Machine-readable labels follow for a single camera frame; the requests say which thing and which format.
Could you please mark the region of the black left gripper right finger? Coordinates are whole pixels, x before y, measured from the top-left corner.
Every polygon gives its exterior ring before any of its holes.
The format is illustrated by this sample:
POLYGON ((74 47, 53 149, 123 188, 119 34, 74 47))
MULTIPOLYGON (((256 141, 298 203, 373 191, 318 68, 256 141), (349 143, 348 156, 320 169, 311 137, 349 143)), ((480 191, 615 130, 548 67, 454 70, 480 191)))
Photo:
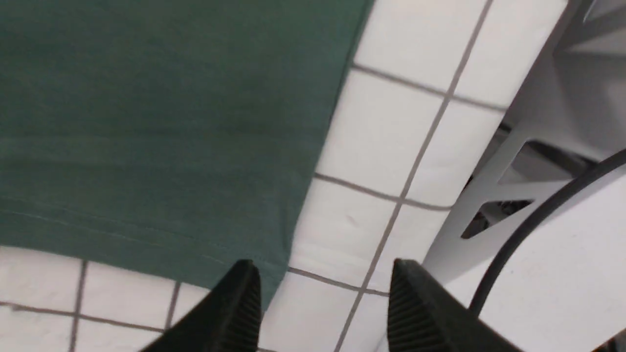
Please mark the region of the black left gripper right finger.
POLYGON ((418 262, 395 259, 389 290, 390 352, 518 352, 418 262))

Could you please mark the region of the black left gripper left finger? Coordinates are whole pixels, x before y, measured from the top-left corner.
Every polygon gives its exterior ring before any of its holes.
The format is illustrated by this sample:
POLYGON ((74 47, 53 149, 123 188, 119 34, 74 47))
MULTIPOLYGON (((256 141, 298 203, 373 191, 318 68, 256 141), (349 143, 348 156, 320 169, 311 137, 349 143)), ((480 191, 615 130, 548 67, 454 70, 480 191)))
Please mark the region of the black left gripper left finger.
POLYGON ((256 352, 261 283, 251 260, 237 261, 209 294, 144 352, 256 352))

